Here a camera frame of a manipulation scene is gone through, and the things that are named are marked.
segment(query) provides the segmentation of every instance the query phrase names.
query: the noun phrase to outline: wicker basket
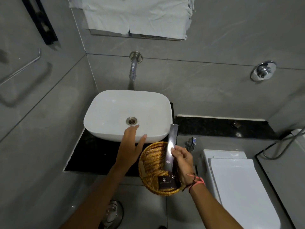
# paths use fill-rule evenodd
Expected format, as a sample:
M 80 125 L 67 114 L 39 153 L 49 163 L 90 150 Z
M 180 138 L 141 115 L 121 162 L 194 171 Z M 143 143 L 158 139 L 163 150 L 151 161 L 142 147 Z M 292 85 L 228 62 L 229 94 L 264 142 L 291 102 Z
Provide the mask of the wicker basket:
M 139 160 L 139 175 L 144 186 L 152 193 L 161 196 L 173 195 L 183 188 L 181 185 L 179 189 L 159 190 L 158 176 L 168 175 L 168 171 L 163 170 L 166 147 L 167 142 L 153 143 L 142 152 Z

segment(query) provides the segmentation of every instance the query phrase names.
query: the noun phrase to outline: bracelet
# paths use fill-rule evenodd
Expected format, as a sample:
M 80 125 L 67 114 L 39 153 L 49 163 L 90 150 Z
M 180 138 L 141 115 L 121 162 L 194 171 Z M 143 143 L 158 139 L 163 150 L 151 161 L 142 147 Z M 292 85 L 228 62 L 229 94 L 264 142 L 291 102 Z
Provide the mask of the bracelet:
M 193 186 L 197 185 L 198 183 L 203 183 L 205 185 L 204 180 L 201 177 L 196 176 L 195 173 L 193 173 L 193 174 L 194 175 L 187 174 L 188 176 L 194 176 L 194 179 L 193 179 L 193 182 L 191 184 L 186 185 L 182 191 L 184 191 L 188 187 L 189 192 L 190 192 L 191 188 Z

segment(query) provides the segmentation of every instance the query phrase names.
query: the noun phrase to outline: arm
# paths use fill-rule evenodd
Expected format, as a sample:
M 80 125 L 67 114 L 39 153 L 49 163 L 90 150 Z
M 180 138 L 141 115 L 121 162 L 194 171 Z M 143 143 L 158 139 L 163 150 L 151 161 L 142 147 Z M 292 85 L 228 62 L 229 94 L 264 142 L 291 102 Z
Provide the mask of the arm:
M 175 150 L 172 149 L 172 154 L 177 159 L 184 184 L 191 184 L 194 179 L 193 156 L 185 148 L 177 145 Z M 206 229 L 242 229 L 204 184 L 193 186 L 190 189 L 190 194 Z
M 61 226 L 61 229 L 98 228 L 120 181 L 142 152 L 147 135 L 144 135 L 139 144 L 135 146 L 135 132 L 138 127 L 139 125 L 131 126 L 125 130 L 116 163 L 110 169 L 107 177 Z

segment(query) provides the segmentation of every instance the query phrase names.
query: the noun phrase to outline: toilet lid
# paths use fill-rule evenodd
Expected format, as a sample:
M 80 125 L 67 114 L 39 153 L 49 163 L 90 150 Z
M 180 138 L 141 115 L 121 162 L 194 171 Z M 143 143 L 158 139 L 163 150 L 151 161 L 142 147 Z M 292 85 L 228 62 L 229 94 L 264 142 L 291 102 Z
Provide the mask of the toilet lid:
M 212 158 L 210 165 L 223 207 L 243 228 L 280 228 L 252 159 Z

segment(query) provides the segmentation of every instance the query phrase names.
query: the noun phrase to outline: toilet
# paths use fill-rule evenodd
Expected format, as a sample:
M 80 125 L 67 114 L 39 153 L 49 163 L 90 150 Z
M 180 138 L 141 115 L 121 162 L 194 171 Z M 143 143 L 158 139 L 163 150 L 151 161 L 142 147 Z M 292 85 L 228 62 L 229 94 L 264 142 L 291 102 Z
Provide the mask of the toilet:
M 280 229 L 280 219 L 244 152 L 204 150 L 205 183 L 245 229 Z

